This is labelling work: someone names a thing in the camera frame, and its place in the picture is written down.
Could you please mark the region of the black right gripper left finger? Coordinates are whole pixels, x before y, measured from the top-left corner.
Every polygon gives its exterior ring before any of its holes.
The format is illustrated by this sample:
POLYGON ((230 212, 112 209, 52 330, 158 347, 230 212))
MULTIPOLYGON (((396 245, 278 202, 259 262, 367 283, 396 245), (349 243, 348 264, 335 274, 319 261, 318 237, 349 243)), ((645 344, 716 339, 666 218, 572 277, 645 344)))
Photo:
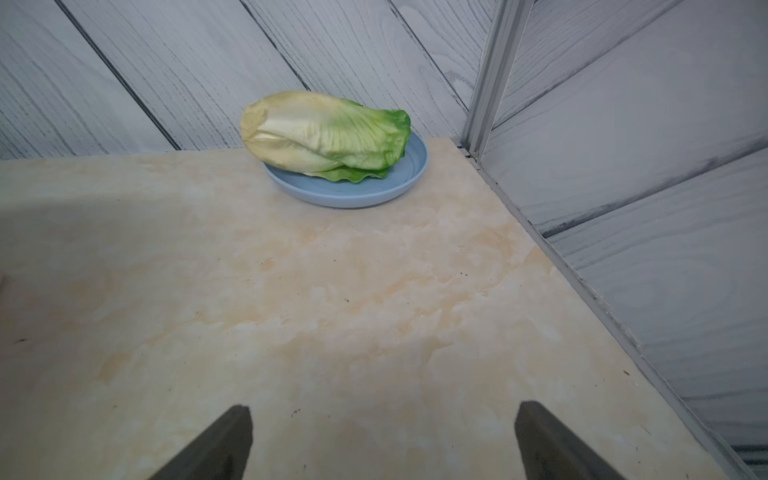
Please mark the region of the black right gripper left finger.
POLYGON ((234 405, 150 479, 242 479, 252 444, 250 409, 234 405))

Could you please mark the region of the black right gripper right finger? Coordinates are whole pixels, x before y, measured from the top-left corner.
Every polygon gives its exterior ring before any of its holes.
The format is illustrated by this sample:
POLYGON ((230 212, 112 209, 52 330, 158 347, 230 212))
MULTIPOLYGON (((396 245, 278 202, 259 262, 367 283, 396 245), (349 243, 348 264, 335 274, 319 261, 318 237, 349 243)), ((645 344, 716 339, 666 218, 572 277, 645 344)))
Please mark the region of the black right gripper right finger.
POLYGON ((537 401, 520 404, 514 426, 527 479, 625 479, 537 401))

